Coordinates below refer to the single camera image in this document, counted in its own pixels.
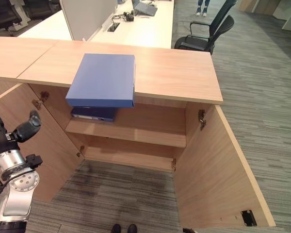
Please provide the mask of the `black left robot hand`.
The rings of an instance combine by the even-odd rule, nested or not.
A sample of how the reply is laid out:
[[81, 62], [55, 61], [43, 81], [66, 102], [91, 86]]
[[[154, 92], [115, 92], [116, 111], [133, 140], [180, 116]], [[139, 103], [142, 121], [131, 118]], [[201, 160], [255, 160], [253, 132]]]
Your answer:
[[24, 143], [36, 135], [41, 128], [40, 115], [36, 110], [30, 111], [29, 120], [7, 132], [0, 117], [0, 154], [10, 150], [19, 150], [18, 143]]

